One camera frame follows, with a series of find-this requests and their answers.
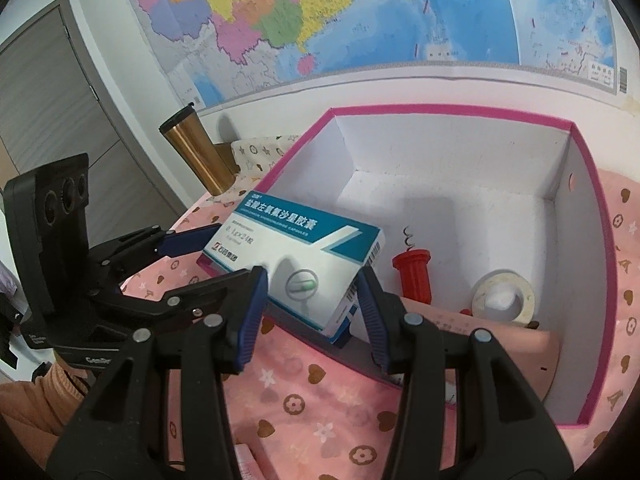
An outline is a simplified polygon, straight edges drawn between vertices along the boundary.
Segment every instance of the orange cloth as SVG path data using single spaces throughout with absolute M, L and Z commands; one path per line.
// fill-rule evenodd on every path
M 41 468 L 86 393 L 77 374 L 82 372 L 55 363 L 35 383 L 0 384 L 0 413 Z

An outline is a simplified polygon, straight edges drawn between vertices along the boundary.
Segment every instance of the camera lens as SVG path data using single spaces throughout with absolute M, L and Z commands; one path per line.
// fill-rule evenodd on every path
M 58 203 L 58 197 L 54 191 L 49 191 L 44 197 L 44 219 L 47 224 L 53 225 L 56 221 L 56 204 Z
M 80 195 L 80 200 L 84 200 L 84 194 L 86 193 L 86 179 L 84 175 L 80 175 L 78 178 L 78 195 Z
M 71 213 L 76 200 L 76 184 L 70 178 L 62 183 L 62 209 L 65 213 Z

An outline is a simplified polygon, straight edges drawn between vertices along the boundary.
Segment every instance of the gold tumbler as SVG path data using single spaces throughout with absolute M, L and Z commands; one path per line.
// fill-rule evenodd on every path
M 160 126 L 160 133 L 196 174 L 213 196 L 223 194 L 236 178 L 202 127 L 189 103 Z

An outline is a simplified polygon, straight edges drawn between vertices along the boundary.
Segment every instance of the black lid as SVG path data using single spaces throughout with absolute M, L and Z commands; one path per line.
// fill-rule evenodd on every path
M 193 109 L 193 103 L 189 103 L 178 113 L 172 115 L 164 123 L 160 124 L 160 133 L 165 135 L 171 128 L 175 128 L 183 120 L 194 113 L 196 113 L 196 111 Z

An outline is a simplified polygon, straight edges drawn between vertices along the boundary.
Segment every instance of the red plastic object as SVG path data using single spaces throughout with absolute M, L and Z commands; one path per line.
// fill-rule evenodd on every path
M 431 260 L 431 253 L 426 249 L 411 249 L 398 254 L 392 265 L 400 272 L 402 295 L 410 300 L 431 304 L 431 285 L 427 263 Z

